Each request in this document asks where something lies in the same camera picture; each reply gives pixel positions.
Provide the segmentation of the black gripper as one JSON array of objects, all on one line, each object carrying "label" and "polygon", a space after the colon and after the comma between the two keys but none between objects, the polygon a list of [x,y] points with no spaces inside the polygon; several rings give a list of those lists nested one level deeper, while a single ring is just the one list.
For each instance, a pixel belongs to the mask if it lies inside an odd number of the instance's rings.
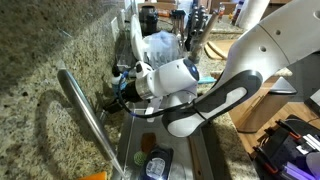
[{"label": "black gripper", "polygon": [[116,87],[115,99],[111,103],[103,106],[103,109],[110,114],[114,114],[123,109],[121,101],[126,102],[140,102],[142,98],[138,95],[134,82],[130,82],[124,88]]}]

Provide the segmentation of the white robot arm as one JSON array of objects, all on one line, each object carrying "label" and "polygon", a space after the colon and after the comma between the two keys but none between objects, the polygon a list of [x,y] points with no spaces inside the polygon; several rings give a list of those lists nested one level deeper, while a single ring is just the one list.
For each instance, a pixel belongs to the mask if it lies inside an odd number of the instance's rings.
[{"label": "white robot arm", "polygon": [[[191,135],[249,99],[279,70],[319,51],[319,12],[320,0],[292,0],[247,30],[230,47],[225,69],[209,91],[156,113],[167,131],[176,137]],[[180,94],[198,80],[192,61],[174,60],[128,83],[104,109],[115,113],[128,102]]]}]

